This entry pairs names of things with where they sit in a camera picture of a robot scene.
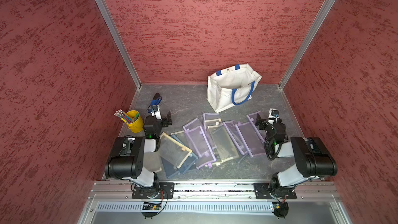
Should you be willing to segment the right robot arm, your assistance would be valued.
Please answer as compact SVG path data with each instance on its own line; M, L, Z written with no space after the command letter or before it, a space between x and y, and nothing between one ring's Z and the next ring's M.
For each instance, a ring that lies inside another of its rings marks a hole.
M337 163L323 141L299 136L287 138L286 125L277 110L271 110L267 118L257 114L255 126L265 131L263 147L268 160L294 158L291 167L272 176L265 190L271 198L292 197L297 185L337 174Z

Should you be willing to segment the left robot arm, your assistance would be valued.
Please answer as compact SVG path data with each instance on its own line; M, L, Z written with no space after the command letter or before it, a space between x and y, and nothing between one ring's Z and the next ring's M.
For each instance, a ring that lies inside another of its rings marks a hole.
M144 167L144 154L159 150L162 128L173 123L171 113L165 118L150 115L143 120L137 111L118 110L115 116L132 132L144 131L145 135L116 138L105 165L106 178L130 181L133 199L172 199L175 184L161 183L156 172Z

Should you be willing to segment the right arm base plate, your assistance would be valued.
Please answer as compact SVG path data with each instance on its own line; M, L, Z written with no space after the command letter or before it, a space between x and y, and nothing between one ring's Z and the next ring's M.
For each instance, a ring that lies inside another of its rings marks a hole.
M254 193L258 200L295 200L295 188L270 185L270 183L254 183Z

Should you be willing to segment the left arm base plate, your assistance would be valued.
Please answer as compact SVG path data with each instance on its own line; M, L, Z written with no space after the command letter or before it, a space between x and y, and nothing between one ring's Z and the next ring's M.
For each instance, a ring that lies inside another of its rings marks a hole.
M141 200L166 200L172 199L175 183L160 182L153 187L142 187L134 185L132 188L132 199Z

